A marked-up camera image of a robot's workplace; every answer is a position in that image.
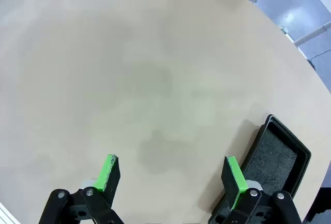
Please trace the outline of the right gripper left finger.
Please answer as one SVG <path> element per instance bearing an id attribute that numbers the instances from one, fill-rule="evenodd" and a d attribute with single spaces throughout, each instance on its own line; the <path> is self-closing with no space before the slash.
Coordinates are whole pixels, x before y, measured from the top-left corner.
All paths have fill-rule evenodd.
<path id="1" fill-rule="evenodd" d="M 70 194 L 65 189 L 53 190 L 44 207 L 39 223 L 123 223 L 112 209 L 120 179 L 116 155 L 108 155 L 96 181 Z"/>

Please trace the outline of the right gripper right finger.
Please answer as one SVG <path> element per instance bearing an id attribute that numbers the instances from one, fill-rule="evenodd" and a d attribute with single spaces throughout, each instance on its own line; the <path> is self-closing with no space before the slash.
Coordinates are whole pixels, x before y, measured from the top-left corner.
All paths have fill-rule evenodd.
<path id="1" fill-rule="evenodd" d="M 234 156 L 224 158 L 221 180 L 230 208 L 223 223 L 301 223 L 291 195 L 287 191 L 266 194 L 248 187 Z"/>

